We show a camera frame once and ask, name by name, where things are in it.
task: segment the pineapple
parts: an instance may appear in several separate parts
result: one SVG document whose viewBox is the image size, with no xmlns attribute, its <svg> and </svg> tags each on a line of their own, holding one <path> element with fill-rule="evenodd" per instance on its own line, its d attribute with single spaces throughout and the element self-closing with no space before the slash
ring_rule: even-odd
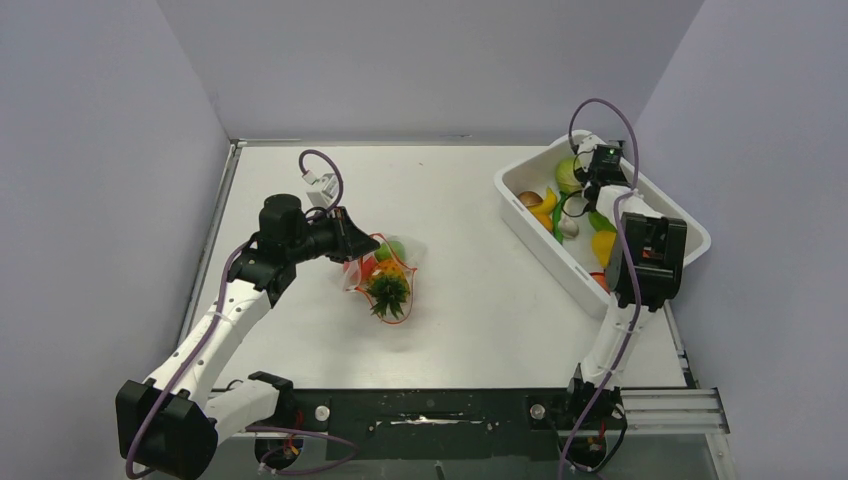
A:
<svg viewBox="0 0 848 480">
<path fill-rule="evenodd" d="M 382 318 L 390 311 L 396 319 L 400 319 L 403 315 L 401 305 L 409 296 L 409 282 L 398 262 L 389 258 L 374 267 L 366 292 L 374 299 L 371 313 Z"/>
</svg>

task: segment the white plastic tray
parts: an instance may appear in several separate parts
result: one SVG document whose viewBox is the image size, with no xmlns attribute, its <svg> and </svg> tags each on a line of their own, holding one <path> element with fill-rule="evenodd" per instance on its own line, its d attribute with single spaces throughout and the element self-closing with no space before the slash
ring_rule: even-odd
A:
<svg viewBox="0 0 848 480">
<path fill-rule="evenodd" d="M 575 130 L 574 140 L 579 144 L 589 135 L 591 132 Z M 609 294 L 589 275 L 603 269 L 592 253 L 591 240 L 595 230 L 587 218 L 584 216 L 576 219 L 580 226 L 579 235 L 576 239 L 565 240 L 560 245 L 516 197 L 528 190 L 544 196 L 548 187 L 558 193 L 554 172 L 559 162 L 569 156 L 573 156 L 573 153 L 566 135 L 535 157 L 517 161 L 500 170 L 495 175 L 495 187 L 502 197 L 500 214 L 504 222 L 577 303 L 589 315 L 603 318 Z M 622 160 L 621 166 L 624 174 L 629 179 L 632 178 L 633 166 L 626 160 Z M 688 231 L 684 268 L 710 248 L 710 235 L 704 227 L 645 175 L 639 176 L 638 190 L 653 209 L 686 221 Z"/>
</svg>

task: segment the screw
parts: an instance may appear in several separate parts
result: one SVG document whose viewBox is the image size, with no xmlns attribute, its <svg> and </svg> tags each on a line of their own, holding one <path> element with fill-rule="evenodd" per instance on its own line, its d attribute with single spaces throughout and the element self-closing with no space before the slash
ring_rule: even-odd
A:
<svg viewBox="0 0 848 480">
<path fill-rule="evenodd" d="M 318 420 L 319 422 L 326 422 L 328 418 L 330 418 L 329 408 L 324 405 L 318 405 L 315 407 L 315 420 Z"/>
<path fill-rule="evenodd" d="M 532 407 L 530 407 L 530 416 L 533 418 L 533 420 L 541 420 L 545 418 L 545 407 L 539 405 L 538 403 L 534 404 Z"/>
</svg>

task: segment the white wall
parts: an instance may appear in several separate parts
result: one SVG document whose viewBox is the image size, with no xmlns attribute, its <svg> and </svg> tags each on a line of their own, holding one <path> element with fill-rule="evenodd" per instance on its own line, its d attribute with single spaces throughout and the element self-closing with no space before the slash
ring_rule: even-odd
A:
<svg viewBox="0 0 848 480">
<path fill-rule="evenodd" d="M 848 3 L 706 0 L 638 121 L 712 233 L 674 306 L 743 480 L 845 478 Z"/>
<path fill-rule="evenodd" d="M 0 477 L 117 478 L 227 140 L 153 0 L 0 0 Z"/>
<path fill-rule="evenodd" d="M 230 137 L 526 143 L 594 95 L 635 118 L 702 1 L 159 4 Z M 600 109 L 581 122 L 621 131 Z"/>
</svg>

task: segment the onion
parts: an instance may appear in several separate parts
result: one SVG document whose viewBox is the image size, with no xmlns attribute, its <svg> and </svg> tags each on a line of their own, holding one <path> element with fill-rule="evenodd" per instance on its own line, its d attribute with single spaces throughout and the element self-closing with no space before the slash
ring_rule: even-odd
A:
<svg viewBox="0 0 848 480">
<path fill-rule="evenodd" d="M 536 192 L 521 192 L 518 195 L 518 200 L 525 207 L 533 207 L 542 203 L 542 197 Z"/>
</svg>

